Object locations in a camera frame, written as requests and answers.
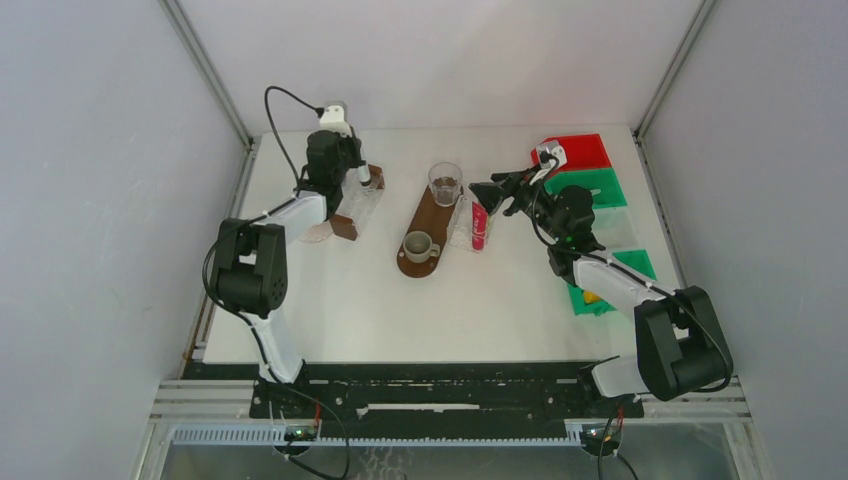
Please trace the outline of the red toothpaste tube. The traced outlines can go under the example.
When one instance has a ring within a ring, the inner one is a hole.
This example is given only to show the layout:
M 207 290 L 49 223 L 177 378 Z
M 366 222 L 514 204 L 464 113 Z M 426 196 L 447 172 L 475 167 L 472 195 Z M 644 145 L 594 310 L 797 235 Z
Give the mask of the red toothpaste tube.
M 482 251 L 487 242 L 489 214 L 477 201 L 472 202 L 471 246 L 474 251 Z

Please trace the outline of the grey ceramic cup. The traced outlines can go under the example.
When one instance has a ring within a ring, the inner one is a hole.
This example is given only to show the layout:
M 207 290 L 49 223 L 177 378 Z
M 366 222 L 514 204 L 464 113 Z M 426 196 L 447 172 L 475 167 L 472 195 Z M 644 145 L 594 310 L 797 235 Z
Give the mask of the grey ceramic cup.
M 441 246 L 424 231 L 407 233 L 403 239 L 402 249 L 404 257 L 414 264 L 423 264 L 441 255 Z

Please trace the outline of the clear glass tumbler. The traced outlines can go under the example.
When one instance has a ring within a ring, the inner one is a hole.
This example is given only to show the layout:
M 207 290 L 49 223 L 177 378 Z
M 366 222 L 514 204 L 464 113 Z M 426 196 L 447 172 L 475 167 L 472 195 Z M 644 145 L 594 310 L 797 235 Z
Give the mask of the clear glass tumbler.
M 438 206 L 454 206 L 461 194 L 462 171 L 451 162 L 437 163 L 428 172 L 428 185 Z

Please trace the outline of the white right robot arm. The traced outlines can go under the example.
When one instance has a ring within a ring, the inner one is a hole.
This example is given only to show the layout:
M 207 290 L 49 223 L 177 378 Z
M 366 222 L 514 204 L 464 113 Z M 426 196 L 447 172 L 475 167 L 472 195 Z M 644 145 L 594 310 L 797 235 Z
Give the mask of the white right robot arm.
M 548 193 L 544 185 L 554 170 L 536 165 L 497 173 L 469 188 L 489 213 L 525 214 L 554 274 L 633 322 L 635 354 L 590 368 L 590 381 L 577 391 L 582 410 L 602 416 L 625 395 L 669 401 L 728 387 L 733 359 L 708 293 L 697 286 L 663 286 L 606 252 L 592 231 L 592 193 L 577 185 Z

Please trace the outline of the clear textured acrylic holder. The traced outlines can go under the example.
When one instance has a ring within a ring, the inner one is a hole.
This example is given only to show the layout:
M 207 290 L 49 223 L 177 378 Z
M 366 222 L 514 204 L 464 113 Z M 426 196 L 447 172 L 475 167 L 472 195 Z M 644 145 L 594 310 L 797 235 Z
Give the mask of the clear textured acrylic holder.
M 485 248 L 474 251 L 471 246 L 471 224 L 472 224 L 472 202 L 476 201 L 473 194 L 462 196 L 455 205 L 455 210 L 450 220 L 448 240 L 453 247 L 465 249 L 475 253 L 481 253 L 488 244 L 488 237 L 492 230 L 493 217 L 489 216 L 488 237 Z

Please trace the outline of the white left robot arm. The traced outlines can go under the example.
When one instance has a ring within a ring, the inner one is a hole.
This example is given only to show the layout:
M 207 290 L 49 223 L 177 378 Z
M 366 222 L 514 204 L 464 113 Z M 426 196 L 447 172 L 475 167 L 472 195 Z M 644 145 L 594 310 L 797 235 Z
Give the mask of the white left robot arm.
M 348 172 L 367 166 L 355 133 L 326 128 L 307 137 L 306 157 L 288 199 L 253 218 L 220 223 L 201 270 L 208 298 L 247 325 L 256 343 L 260 377 L 280 383 L 273 401 L 290 417 L 310 409 L 313 392 L 296 380 L 304 360 L 290 343 L 283 318 L 287 248 L 335 216 Z

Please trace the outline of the white toothpaste tube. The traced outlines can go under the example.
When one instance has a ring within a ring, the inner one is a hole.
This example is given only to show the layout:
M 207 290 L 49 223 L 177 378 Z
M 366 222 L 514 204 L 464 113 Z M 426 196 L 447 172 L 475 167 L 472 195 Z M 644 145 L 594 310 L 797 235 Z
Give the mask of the white toothpaste tube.
M 357 166 L 358 181 L 363 187 L 368 187 L 372 183 L 372 175 L 370 167 L 366 162 L 361 151 L 358 151 L 359 165 Z

